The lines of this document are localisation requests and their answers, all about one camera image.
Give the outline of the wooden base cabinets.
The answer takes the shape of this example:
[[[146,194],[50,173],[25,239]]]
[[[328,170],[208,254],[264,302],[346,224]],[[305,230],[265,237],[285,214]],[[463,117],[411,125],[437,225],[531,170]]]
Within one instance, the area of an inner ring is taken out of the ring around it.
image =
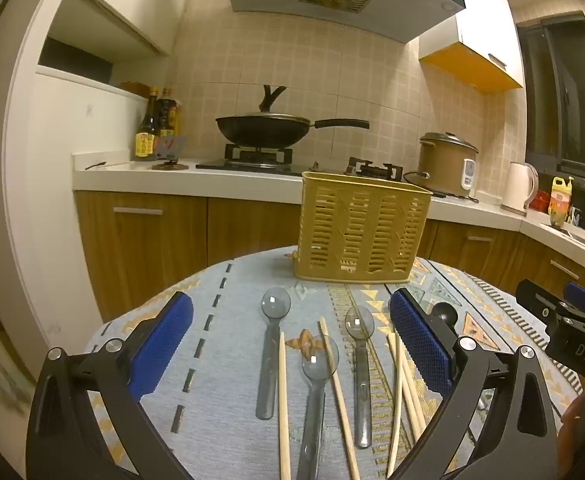
[[[297,244],[298,205],[178,195],[74,194],[88,275],[111,321],[214,263]],[[527,234],[429,220],[419,256],[504,292],[529,278],[556,296],[585,266]]]

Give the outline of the brown rice cooker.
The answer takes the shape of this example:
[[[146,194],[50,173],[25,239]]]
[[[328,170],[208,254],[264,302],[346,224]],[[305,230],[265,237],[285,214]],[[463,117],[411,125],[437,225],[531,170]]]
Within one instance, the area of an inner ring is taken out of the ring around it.
[[[404,180],[428,191],[469,197],[477,177],[478,148],[452,132],[427,132],[419,139],[416,171]]]

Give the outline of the yellow plastic utensil basket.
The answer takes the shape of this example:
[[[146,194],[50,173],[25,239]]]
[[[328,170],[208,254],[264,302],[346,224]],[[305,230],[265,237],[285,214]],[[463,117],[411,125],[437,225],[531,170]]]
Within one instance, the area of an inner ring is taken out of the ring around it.
[[[431,196],[405,182],[306,171],[295,276],[352,284],[408,282]]]

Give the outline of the black gas stove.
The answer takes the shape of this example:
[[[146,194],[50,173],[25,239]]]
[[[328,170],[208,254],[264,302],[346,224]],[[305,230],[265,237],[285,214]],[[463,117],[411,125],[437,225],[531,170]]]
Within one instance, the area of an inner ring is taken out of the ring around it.
[[[324,164],[319,160],[303,162],[301,158],[294,158],[291,148],[243,148],[236,144],[227,144],[221,159],[197,162],[196,167],[292,177],[301,177],[306,171],[328,172],[395,182],[401,182],[403,177],[403,167],[388,162],[376,166],[371,160],[357,157],[350,157],[347,162],[337,160],[329,164]]]

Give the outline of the white countertop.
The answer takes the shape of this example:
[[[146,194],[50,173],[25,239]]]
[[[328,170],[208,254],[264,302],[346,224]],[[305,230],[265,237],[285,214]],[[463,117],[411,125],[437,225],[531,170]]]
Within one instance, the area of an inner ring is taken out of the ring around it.
[[[152,170],[148,162],[132,162],[125,150],[84,152],[72,155],[72,186],[76,191],[155,193],[231,200],[299,205],[302,179],[198,169],[194,160],[186,160],[186,170]],[[518,231],[533,238],[574,262],[585,266],[585,231],[569,228],[564,232],[549,226],[549,217],[537,211],[526,216],[509,212],[501,206],[461,198],[437,198],[431,202],[428,217],[469,226]]]

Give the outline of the white orange wall cabinet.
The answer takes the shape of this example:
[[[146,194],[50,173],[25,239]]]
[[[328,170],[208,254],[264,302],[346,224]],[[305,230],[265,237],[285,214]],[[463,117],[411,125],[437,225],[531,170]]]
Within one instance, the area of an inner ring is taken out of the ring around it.
[[[465,4],[419,37],[420,61],[485,94],[521,89],[521,52],[508,0]]]

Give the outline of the black spoon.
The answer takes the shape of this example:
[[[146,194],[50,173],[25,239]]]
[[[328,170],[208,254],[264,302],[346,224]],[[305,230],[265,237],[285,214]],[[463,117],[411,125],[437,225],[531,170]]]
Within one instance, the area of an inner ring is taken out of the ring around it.
[[[452,304],[448,302],[438,302],[432,307],[431,314],[449,326],[451,330],[455,330],[455,325],[458,321],[458,313]]]

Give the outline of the dark soy sauce bottle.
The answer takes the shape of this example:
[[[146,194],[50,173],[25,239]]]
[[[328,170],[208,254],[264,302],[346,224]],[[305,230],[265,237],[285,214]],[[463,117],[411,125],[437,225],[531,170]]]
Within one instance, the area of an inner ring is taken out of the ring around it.
[[[155,140],[157,133],[155,106],[158,98],[158,88],[151,87],[146,112],[134,136],[134,156],[145,159],[155,154]]]

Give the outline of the yellow oil bottle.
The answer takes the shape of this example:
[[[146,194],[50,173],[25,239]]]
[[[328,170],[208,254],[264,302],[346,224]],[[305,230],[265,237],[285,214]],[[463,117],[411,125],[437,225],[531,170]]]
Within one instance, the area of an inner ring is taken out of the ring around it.
[[[548,215],[550,225],[553,228],[561,229],[567,221],[571,197],[573,177],[554,177],[551,185]]]

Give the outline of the wooden chopstick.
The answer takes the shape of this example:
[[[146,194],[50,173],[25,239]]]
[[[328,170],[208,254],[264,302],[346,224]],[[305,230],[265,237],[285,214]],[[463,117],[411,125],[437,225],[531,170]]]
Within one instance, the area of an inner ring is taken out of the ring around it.
[[[279,479],[291,479],[291,458],[288,419],[287,361],[285,334],[280,332],[278,345],[278,444]]]
[[[402,388],[407,403],[408,419],[411,423],[413,438],[417,441],[426,429],[426,420],[422,413],[415,378],[409,369],[404,344],[399,341],[397,333],[390,333],[387,339],[389,348],[394,356],[394,362],[401,363],[401,371],[399,374],[401,375]]]
[[[396,456],[399,449],[399,434],[402,426],[402,403],[403,403],[403,384],[402,384],[402,354],[399,345],[399,337],[396,332],[388,335],[389,347],[394,356],[394,408],[393,408],[393,426],[391,442],[389,448],[389,459],[387,464],[387,478],[390,479],[396,468]]]
[[[335,393],[335,404],[337,404],[337,410],[340,418],[344,449],[345,454],[347,454],[347,464],[349,465],[350,470],[350,478],[352,480],[359,480],[361,479],[361,475],[359,474],[352,431],[350,428],[350,420],[349,416],[347,416],[347,407],[345,406],[341,382],[338,375],[338,362],[335,358],[335,351],[332,350],[331,338],[329,336],[329,331],[324,316],[319,318],[318,326],[319,331],[321,332],[321,336],[324,339],[328,362],[331,369],[332,389]]]

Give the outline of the black wok with lid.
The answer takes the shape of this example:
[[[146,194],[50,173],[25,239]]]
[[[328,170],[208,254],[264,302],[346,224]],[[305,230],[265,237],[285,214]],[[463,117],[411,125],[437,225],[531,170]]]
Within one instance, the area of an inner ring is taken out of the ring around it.
[[[351,127],[369,129],[364,119],[330,118],[311,122],[309,119],[291,114],[273,113],[271,107],[287,88],[275,90],[269,84],[263,86],[264,96],[257,113],[219,117],[215,119],[224,138],[241,148],[290,148],[303,139],[311,129]]]

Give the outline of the white electric kettle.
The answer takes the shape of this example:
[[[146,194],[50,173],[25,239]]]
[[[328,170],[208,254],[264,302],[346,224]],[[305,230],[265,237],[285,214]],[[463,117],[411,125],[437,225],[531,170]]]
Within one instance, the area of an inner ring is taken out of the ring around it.
[[[539,174],[527,162],[511,162],[507,172],[501,208],[527,215],[527,208],[539,190]]]

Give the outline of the clear spoon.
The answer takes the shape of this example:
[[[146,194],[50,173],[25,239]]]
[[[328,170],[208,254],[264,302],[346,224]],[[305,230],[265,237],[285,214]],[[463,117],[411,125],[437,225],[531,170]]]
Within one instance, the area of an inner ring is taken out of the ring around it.
[[[298,479],[316,479],[319,471],[321,440],[325,415],[325,387],[339,363],[338,350],[328,339],[323,347],[312,351],[302,361],[302,370],[309,379],[309,395],[306,400],[303,437],[298,463]]]
[[[345,329],[354,340],[354,429],[355,445],[369,448],[373,441],[371,426],[370,374],[367,342],[375,331],[373,315],[360,306],[350,307],[345,316]]]
[[[264,334],[256,416],[260,420],[271,419],[274,415],[275,388],[278,370],[278,345],[280,321],[289,313],[291,298],[281,287],[268,289],[261,301],[261,309],[268,319]]]

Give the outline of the dark window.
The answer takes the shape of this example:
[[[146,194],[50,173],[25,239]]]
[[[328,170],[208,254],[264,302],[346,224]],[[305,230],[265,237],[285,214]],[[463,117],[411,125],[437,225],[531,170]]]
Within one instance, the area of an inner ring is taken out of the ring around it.
[[[518,27],[527,92],[525,160],[542,174],[585,179],[585,15]]]

